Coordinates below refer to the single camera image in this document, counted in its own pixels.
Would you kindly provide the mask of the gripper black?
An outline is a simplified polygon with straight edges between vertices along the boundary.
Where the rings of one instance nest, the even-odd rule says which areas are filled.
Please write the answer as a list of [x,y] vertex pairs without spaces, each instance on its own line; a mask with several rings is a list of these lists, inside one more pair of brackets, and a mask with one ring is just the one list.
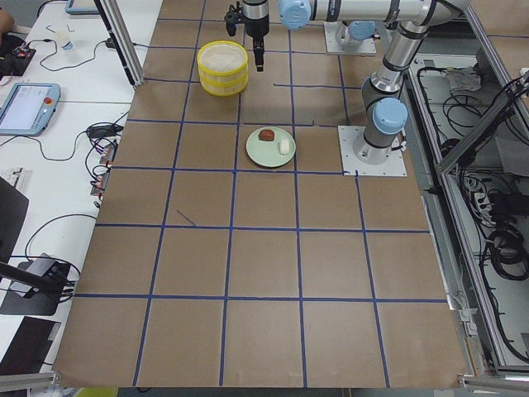
[[242,21],[245,33],[253,38],[253,54],[257,72],[265,66],[265,36],[269,33],[269,4],[267,0],[243,0]]

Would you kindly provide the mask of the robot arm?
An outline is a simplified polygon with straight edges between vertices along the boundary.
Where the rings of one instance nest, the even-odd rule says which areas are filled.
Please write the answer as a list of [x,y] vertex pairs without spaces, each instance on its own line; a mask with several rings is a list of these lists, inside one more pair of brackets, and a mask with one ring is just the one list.
[[353,1],[350,16],[356,21],[395,22],[397,30],[382,64],[362,88],[367,125],[353,149],[359,160],[382,165],[394,138],[407,122],[408,110],[398,99],[403,75],[426,37],[429,27],[447,23],[464,13],[468,1]]
[[[281,22],[291,30],[310,21],[413,21],[427,24],[436,7],[434,1],[279,1]],[[253,41],[256,70],[264,70],[265,36],[269,33],[269,3],[242,1],[236,6],[236,23],[245,26]]]

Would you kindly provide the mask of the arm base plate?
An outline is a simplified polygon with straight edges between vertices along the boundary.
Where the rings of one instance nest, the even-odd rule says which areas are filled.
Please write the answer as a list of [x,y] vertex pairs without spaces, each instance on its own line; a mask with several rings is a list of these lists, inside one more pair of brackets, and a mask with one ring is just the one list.
[[372,56],[376,53],[375,22],[325,22],[326,52],[333,55]]
[[363,126],[339,126],[338,136],[344,175],[406,177],[403,150],[397,137],[383,149],[370,146]]

